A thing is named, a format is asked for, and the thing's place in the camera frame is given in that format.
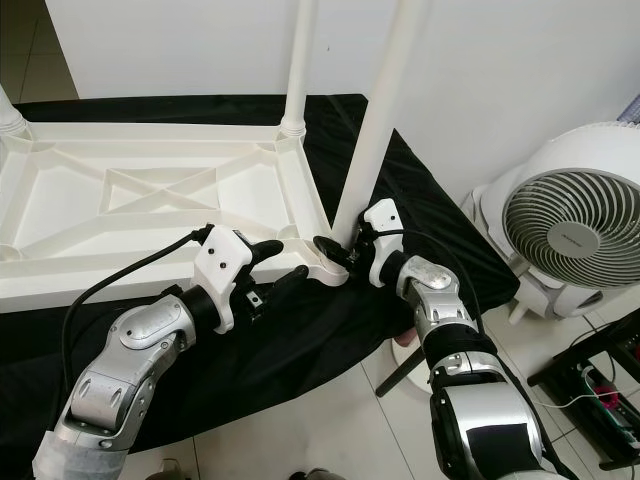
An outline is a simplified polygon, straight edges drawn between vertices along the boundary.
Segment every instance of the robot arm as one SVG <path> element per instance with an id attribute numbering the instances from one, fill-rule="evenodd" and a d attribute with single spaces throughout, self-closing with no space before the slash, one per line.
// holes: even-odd
<path id="1" fill-rule="evenodd" d="M 401 235 L 379 235 L 400 228 L 393 201 L 383 200 L 362 215 L 352 252 L 327 238 L 314 243 L 374 286 L 395 288 L 411 306 L 431 369 L 441 470 L 456 480 L 563 478 L 542 469 L 541 425 L 461 302 L 456 275 L 404 254 Z M 269 291 L 255 284 L 252 268 L 281 250 L 275 240 L 252 245 L 229 228 L 211 229 L 195 260 L 192 288 L 129 310 L 111 326 L 104 350 L 82 372 L 54 430 L 45 434 L 33 461 L 36 477 L 116 480 L 158 379 L 199 332 L 224 333 L 239 318 L 255 320 L 274 292 L 281 298 L 307 277 L 301 266 Z"/>
<path id="2" fill-rule="evenodd" d="M 402 228 L 392 200 L 382 200 L 360 219 L 354 250 L 316 237 L 328 258 L 377 287 L 394 288 L 414 312 L 431 370 L 431 417 L 438 463 L 453 480 L 560 479 L 545 471 L 541 425 L 479 332 L 458 295 L 449 269 L 402 251 Z"/>
<path id="3" fill-rule="evenodd" d="M 210 230 L 194 264 L 192 288 L 122 314 L 102 352 L 75 383 L 53 431 L 33 461 L 36 478 L 115 480 L 133 445 L 155 386 L 199 333 L 225 333 L 238 317 L 253 321 L 268 297 L 307 277 L 301 266 L 270 290 L 253 267 L 282 251 L 276 240 L 251 244 L 224 226 Z"/>

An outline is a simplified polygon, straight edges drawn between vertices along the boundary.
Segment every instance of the fan grille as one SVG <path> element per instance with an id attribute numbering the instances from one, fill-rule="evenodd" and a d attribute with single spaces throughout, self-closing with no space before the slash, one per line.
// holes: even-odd
<path id="1" fill-rule="evenodd" d="M 558 252 L 549 231 L 571 222 L 598 239 L 583 258 Z M 554 172 L 521 186 L 505 212 L 505 229 L 524 258 L 563 282 L 606 289 L 640 282 L 640 192 L 602 173 Z"/>

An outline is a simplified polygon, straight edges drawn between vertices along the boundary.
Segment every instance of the white fan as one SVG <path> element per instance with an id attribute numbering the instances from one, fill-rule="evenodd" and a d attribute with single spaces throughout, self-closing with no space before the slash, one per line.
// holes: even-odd
<path id="1" fill-rule="evenodd" d="M 640 126 L 565 133 L 465 207 L 520 275 L 512 323 L 527 309 L 564 318 L 599 307 L 640 283 Z"/>

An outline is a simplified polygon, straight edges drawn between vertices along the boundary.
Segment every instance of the floor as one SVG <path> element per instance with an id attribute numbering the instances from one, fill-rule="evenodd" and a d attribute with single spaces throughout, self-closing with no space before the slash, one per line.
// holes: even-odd
<path id="1" fill-rule="evenodd" d="M 0 82 L 11 101 L 77 98 L 44 0 L 0 0 L 0 15 Z M 516 326 L 508 324 L 505 305 L 488 312 L 485 322 L 503 359 L 524 379 L 589 331 L 588 321 L 598 327 L 616 320 L 639 306 L 637 298 L 640 292 L 631 292 L 587 318 L 554 322 L 530 315 Z M 605 375 L 611 373 L 606 357 L 593 360 Z M 193 480 L 284 480 L 316 466 L 349 480 L 444 479 L 435 457 L 428 395 L 408 380 L 382 399 L 374 394 L 394 368 L 386 342 L 342 376 L 296 400 L 130 455 L 120 479 L 143 479 L 163 458 L 178 459 Z M 640 391 L 634 393 L 640 387 L 622 368 L 617 371 L 617 386 L 640 408 Z M 553 403 L 539 388 L 529 390 L 535 401 Z M 579 478 L 631 478 L 630 469 L 600 470 L 598 454 L 561 410 L 540 406 L 539 412 L 558 453 Z"/>
<path id="2" fill-rule="evenodd" d="M 12 103 L 78 98 L 44 0 L 0 0 L 0 83 Z"/>

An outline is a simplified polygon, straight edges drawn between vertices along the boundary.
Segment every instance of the white wall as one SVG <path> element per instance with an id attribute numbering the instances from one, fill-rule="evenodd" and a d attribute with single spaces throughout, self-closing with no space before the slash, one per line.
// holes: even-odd
<path id="1" fill-rule="evenodd" d="M 394 2 L 320 3 L 311 93 L 368 91 Z M 81 98 L 283 93 L 296 4 L 47 0 Z"/>
<path id="2" fill-rule="evenodd" d="M 80 97 L 276 93 L 294 0 L 47 0 Z M 368 93 L 395 2 L 321 0 L 311 93 Z M 436 0 L 398 129 L 452 198 L 640 92 L 637 0 Z"/>
<path id="3" fill-rule="evenodd" d="M 637 0 L 440 0 L 398 130 L 456 201 L 640 93 Z"/>

